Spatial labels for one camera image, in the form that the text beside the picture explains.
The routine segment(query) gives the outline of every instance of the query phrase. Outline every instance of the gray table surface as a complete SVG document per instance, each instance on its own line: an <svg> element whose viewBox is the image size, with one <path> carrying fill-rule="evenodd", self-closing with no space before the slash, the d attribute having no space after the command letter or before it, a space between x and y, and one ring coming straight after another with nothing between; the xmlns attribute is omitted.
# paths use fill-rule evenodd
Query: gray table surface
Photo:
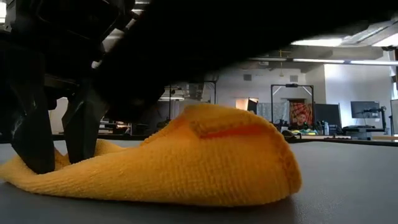
<svg viewBox="0 0 398 224"><path fill-rule="evenodd" d="M63 141L55 145L65 151ZM0 180L0 223L398 223L398 148L308 142L292 144L292 149L303 188L265 206L77 200L30 194ZM12 155L10 145L0 145L0 163Z"/></svg>

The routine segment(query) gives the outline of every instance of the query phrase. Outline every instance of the white wall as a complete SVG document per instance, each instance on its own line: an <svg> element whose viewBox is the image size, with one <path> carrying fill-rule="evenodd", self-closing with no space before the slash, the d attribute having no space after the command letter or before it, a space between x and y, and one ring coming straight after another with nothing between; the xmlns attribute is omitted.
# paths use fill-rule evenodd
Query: white wall
<svg viewBox="0 0 398 224"><path fill-rule="evenodd" d="M266 69L243 70L229 68L220 71L217 82L217 103L225 106L235 107L238 98L258 98L260 103L271 102L271 85L290 83L291 75L298 75L298 84L306 84L305 74L299 69L283 69L283 77L280 69L268 71ZM243 75L252 75L251 81L244 81ZM310 100L311 96L302 88L282 87L275 95L274 101L280 102L286 98L305 98Z"/></svg>
<svg viewBox="0 0 398 224"><path fill-rule="evenodd" d="M53 134L63 132L62 117L68 108L68 99L61 98L57 100L57 107L55 110L49 111L50 124Z"/></svg>
<svg viewBox="0 0 398 224"><path fill-rule="evenodd" d="M305 74L305 79L308 85L314 87L314 100L316 103L326 103L325 90L325 67L324 65L315 68Z"/></svg>
<svg viewBox="0 0 398 224"><path fill-rule="evenodd" d="M383 56L378 60L388 60ZM364 119L351 117L351 101L380 101L385 106L387 127L391 115L391 78L387 66L325 65L325 90L328 104L340 104L341 124L364 125ZM381 127L376 119L367 119L366 124Z"/></svg>

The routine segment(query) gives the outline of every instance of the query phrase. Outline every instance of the poster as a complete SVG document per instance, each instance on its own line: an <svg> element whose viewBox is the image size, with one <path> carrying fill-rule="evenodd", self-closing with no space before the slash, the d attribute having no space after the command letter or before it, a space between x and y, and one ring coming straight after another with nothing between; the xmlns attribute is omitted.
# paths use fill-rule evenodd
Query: poster
<svg viewBox="0 0 398 224"><path fill-rule="evenodd" d="M312 104L311 103L290 103L290 124L297 122L297 116L304 114L307 124L312 126Z"/></svg>

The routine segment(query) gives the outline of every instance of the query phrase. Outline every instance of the cable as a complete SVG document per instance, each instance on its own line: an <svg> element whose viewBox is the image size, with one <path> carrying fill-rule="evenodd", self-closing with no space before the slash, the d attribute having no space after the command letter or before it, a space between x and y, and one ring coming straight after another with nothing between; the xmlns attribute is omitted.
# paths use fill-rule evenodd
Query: cable
<svg viewBox="0 0 398 224"><path fill-rule="evenodd" d="M363 117L363 122L365 123L365 126L366 126L365 113L362 113L362 117Z"/></svg>

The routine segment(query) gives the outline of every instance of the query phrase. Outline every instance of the metal frame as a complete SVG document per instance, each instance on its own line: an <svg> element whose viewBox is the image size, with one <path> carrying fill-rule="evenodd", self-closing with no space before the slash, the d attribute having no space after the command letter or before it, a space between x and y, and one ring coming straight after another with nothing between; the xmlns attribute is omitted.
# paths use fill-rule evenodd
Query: metal frame
<svg viewBox="0 0 398 224"><path fill-rule="evenodd" d="M172 119L172 86L169 86L169 120Z"/></svg>
<svg viewBox="0 0 398 224"><path fill-rule="evenodd" d="M340 103L338 103L338 116L340 117L340 128L343 128L343 122L341 121L341 109L340 109Z"/></svg>
<svg viewBox="0 0 398 224"><path fill-rule="evenodd" d="M218 81L218 78L216 80L213 80L213 81L205 80L203 82L188 82L188 83L199 84L199 83L206 83L207 82L207 83L214 84L214 104L217 104L217 81Z"/></svg>
<svg viewBox="0 0 398 224"><path fill-rule="evenodd" d="M279 88L274 92L274 87L275 86L279 86ZM314 97L313 97L313 85L299 85L299 84L272 84L271 85L271 121L272 123L274 123L274 95L282 88L282 87L286 87L286 88L298 88L298 87L302 87L308 94L311 95L311 99L312 99L312 125L315 125L315 101L314 101ZM311 88L311 93L305 88L305 87L309 87Z"/></svg>

